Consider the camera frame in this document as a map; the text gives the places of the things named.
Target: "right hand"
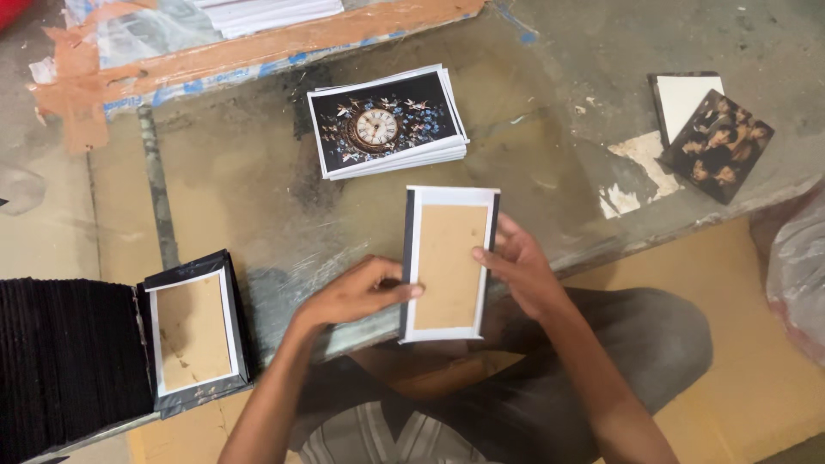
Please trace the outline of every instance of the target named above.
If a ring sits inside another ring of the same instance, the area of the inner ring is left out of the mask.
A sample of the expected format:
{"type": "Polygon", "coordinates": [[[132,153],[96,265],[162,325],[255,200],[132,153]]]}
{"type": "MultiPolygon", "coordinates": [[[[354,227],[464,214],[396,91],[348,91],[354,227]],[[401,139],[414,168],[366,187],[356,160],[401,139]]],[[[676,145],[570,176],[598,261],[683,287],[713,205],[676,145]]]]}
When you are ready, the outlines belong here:
{"type": "Polygon", "coordinates": [[[572,304],[535,237],[504,213],[498,214],[495,253],[476,247],[473,258],[510,287],[513,298],[534,320],[572,304]]]}

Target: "clock face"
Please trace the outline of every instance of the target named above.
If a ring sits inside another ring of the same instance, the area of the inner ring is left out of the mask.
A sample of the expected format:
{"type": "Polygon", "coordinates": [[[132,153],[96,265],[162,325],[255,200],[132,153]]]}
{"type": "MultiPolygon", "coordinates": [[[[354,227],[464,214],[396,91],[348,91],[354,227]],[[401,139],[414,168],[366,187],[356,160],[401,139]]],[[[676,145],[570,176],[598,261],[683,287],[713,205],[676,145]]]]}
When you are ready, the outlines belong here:
{"type": "Polygon", "coordinates": [[[395,139],[398,124],[389,111],[375,108],[358,116],[355,129],[358,140],[375,147],[395,139]]]}

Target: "red object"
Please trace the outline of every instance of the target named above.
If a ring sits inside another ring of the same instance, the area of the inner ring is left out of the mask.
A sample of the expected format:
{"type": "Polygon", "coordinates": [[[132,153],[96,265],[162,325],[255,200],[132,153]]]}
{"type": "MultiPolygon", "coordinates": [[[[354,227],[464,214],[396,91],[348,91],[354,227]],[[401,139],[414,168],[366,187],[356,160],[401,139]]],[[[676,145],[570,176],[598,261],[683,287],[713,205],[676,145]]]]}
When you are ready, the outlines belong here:
{"type": "Polygon", "coordinates": [[[29,5],[31,0],[0,0],[0,31],[12,24],[29,5]]]}

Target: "stack of photo prints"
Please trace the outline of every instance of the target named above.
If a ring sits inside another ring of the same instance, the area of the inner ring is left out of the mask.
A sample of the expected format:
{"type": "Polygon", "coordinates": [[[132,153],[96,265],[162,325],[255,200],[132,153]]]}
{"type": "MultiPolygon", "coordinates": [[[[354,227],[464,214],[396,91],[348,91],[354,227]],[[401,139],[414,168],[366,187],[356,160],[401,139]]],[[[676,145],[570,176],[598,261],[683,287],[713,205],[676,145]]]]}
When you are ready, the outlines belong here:
{"type": "Polygon", "coordinates": [[[651,84],[666,147],[659,161],[715,200],[729,204],[774,130],[724,96],[721,79],[714,73],[657,75],[651,77],[651,84]],[[690,95],[694,100],[688,102],[690,95]],[[693,107],[696,95],[704,97],[690,112],[686,108],[693,107]],[[681,130],[674,136],[678,127],[681,130]]]}
{"type": "Polygon", "coordinates": [[[323,178],[462,159],[469,143],[440,64],[307,92],[323,178]]]}

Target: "white paper stack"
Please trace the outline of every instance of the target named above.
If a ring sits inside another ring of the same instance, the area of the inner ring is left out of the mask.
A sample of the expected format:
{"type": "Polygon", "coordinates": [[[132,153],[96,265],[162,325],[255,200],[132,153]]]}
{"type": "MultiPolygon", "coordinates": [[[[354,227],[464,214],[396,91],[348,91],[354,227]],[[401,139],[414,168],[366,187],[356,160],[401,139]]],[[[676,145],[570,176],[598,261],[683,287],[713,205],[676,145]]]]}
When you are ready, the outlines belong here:
{"type": "Polygon", "coordinates": [[[344,11],[341,0],[192,0],[227,39],[344,11]]]}
{"type": "Polygon", "coordinates": [[[462,159],[469,139],[440,64],[307,92],[323,178],[462,159]]]}

